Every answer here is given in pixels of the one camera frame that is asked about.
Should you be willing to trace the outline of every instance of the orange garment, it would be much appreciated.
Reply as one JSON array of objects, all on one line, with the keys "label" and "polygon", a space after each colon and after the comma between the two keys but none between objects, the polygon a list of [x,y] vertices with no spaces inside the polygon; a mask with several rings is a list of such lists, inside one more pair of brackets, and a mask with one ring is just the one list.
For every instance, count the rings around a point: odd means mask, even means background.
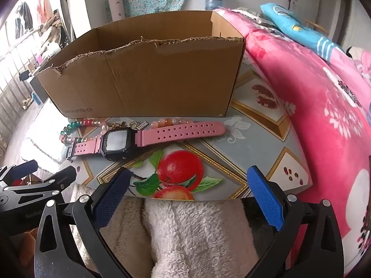
[{"label": "orange garment", "polygon": [[40,16],[40,21],[42,24],[44,24],[49,18],[53,16],[53,10],[51,9],[49,0],[38,0],[36,9]]}]

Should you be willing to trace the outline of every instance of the white stripe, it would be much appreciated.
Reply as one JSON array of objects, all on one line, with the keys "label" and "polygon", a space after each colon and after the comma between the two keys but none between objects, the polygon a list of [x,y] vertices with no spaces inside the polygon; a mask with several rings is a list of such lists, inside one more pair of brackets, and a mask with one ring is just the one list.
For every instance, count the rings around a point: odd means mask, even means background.
[{"label": "white stripe", "polygon": [[326,40],[323,45],[322,45],[322,58],[325,56],[325,46],[326,46],[326,43],[328,42],[329,40]]},{"label": "white stripe", "polygon": [[320,40],[318,41],[318,44],[317,44],[317,54],[320,55],[320,43],[321,41],[323,40],[323,37],[320,38]]},{"label": "white stripe", "polygon": [[328,61],[328,54],[330,53],[330,48],[333,46],[333,43],[327,47],[326,60]]}]

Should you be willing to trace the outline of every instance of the watch screen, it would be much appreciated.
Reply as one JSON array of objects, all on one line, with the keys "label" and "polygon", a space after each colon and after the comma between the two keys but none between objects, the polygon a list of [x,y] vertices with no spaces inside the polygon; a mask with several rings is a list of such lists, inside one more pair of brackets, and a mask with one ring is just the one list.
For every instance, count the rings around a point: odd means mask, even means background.
[{"label": "watch screen", "polygon": [[122,150],[126,147],[128,137],[127,130],[110,132],[107,136],[106,151]]}]

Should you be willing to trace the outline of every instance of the paper roll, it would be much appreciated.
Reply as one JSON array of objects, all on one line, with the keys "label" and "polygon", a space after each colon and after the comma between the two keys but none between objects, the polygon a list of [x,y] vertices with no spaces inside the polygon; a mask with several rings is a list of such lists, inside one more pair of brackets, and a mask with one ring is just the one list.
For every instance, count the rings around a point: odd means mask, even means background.
[{"label": "paper roll", "polygon": [[122,0],[108,0],[112,21],[125,19],[124,3]]}]

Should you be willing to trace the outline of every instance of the blue pillow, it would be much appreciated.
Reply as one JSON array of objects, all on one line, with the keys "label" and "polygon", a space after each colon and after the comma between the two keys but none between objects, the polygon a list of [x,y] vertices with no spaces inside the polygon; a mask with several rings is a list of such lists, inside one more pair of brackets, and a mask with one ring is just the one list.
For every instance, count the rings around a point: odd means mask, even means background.
[{"label": "blue pillow", "polygon": [[335,47],[342,50],[322,33],[304,27],[300,20],[289,10],[274,3],[261,5],[263,13],[269,17],[281,31],[299,44],[311,49],[325,61],[329,61]]}]

